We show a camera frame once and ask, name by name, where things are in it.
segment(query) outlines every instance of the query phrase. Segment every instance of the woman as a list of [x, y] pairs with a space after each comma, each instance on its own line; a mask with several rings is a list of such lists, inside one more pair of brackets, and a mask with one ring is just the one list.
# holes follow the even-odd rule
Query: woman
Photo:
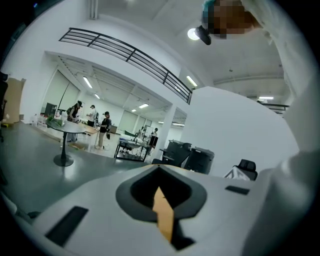
[[100, 150], [104, 144], [104, 136], [107, 133], [110, 133], [110, 128], [111, 128], [111, 120], [110, 120], [110, 115], [109, 112], [104, 113], [105, 118], [103, 119], [101, 126], [100, 126], [100, 132], [99, 132], [99, 142], [98, 146], [95, 146], [97, 150]]
[[[66, 113], [67, 113], [67, 121], [77, 123], [79, 121], [79, 118], [77, 118], [78, 110], [81, 108], [82, 102], [78, 100], [76, 104], [74, 104], [72, 107], [70, 107]], [[76, 133], [68, 133], [67, 135], [67, 142], [75, 142], [77, 140], [77, 134]]]

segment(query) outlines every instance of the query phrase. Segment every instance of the table base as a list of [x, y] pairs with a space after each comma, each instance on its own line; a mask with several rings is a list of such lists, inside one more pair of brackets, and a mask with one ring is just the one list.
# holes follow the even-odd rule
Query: table base
[[72, 165], [74, 163], [74, 160], [72, 159], [72, 157], [70, 155], [68, 155], [68, 154], [66, 154], [65, 156], [66, 156], [66, 158], [62, 159], [60, 154], [56, 155], [53, 158], [54, 163], [57, 166], [62, 166], [62, 167], [66, 167], [66, 166]]

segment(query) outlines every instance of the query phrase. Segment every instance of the black shirt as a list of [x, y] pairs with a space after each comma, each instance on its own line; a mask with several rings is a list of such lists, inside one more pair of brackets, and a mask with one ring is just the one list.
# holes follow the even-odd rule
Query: black shirt
[[103, 119], [102, 123], [101, 123], [102, 126], [105, 126], [106, 127], [100, 127], [100, 133], [105, 133], [107, 130], [110, 129], [110, 125], [111, 125], [111, 120], [108, 118], [105, 118]]

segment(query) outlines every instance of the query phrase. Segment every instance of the black slot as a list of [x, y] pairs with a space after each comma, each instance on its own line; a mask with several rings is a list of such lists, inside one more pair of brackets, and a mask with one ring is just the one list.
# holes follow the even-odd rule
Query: black slot
[[73, 207], [45, 236], [63, 247], [89, 210]]
[[247, 195], [250, 191], [250, 189], [238, 186], [227, 186], [225, 189], [242, 195]]

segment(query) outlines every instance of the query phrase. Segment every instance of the black railing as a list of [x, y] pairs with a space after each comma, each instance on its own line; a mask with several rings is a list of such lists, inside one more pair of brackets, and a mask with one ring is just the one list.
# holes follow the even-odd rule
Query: black railing
[[111, 36], [71, 27], [61, 42], [90, 47], [113, 55], [144, 71], [190, 104], [192, 91], [166, 67], [134, 46]]
[[281, 105], [281, 104], [269, 104], [269, 103], [261, 103], [261, 105], [266, 106], [268, 109], [273, 110], [277, 114], [284, 114], [287, 108], [290, 106], [288, 105]]

